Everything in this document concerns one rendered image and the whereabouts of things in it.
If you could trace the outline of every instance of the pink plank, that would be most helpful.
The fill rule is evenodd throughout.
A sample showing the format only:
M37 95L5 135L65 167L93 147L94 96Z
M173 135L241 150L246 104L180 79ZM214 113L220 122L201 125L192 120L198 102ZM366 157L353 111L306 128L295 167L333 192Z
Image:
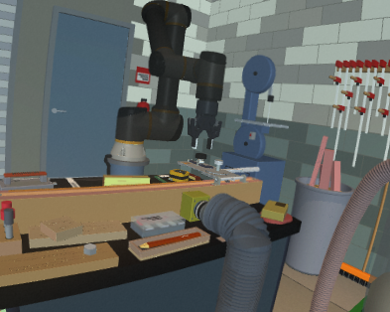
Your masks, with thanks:
M322 164L323 155L325 154L325 147L327 146L328 137L324 136L322 140L322 145L320 145L319 155L317 156L316 165L314 166L314 171L312 179L310 180L310 186L313 187L316 183L317 175L319 174L319 169Z
M332 163L331 190L336 192L341 191L341 162L339 161Z
M320 174L320 184L319 184L320 189L328 190L329 178L331 177L333 158L334 158L334 151L331 149L327 149L325 151L325 158L323 160L323 170L322 173Z

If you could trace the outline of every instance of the door frame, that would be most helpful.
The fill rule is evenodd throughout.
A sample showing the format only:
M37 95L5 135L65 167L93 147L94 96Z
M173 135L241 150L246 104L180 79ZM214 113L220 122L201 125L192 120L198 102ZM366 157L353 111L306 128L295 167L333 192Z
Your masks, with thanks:
M47 169L48 127L49 127L49 113L50 113L50 106L51 106L52 73L53 73L53 66L54 66L55 46L57 43L58 20L59 20L60 13L65 13L65 14L69 14L69 15L73 15L85 19L90 19L98 22L103 22L107 24L128 28L127 56L125 60L120 107L126 105L127 86L128 86L128 79L130 77L131 54L133 48L132 43L134 40L134 31L135 31L134 24L106 18L103 16L80 12L68 8L54 6L54 12L52 15L51 35L49 39L47 70L46 70L46 78L45 78L45 96L44 96L44 106L43 106L43 114L42 114L41 165L40 165L41 171L46 171Z

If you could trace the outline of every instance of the dust extraction hose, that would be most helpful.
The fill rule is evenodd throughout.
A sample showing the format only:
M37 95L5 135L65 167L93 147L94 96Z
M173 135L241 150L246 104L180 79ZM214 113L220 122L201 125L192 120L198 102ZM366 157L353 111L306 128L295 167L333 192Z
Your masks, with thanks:
M357 186L329 243L310 312L327 311L335 280L356 228L376 193L389 181L390 159L370 170Z
M227 194L214 196L197 207L195 214L227 243L215 312L255 312L271 253L269 233L261 216Z

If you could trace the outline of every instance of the blue machine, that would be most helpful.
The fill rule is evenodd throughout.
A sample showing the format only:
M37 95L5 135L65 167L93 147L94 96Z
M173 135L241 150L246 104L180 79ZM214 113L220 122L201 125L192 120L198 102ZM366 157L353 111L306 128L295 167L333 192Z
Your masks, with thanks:
M246 88L242 120L255 121L258 97L267 91L275 79L275 65L271 59L255 56L243 69L242 82ZM259 167L259 172L250 177L262 180L260 203L278 202L283 182L285 161L264 156L265 133L269 126L242 123L233 140L234 152L223 152L223 169L239 167Z

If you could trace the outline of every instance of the door handle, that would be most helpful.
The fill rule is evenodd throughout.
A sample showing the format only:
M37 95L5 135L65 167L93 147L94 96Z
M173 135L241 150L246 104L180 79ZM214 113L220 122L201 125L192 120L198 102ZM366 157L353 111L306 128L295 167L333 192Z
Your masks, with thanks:
M52 108L52 113L58 113L58 112L66 112L66 110L57 110L56 108Z

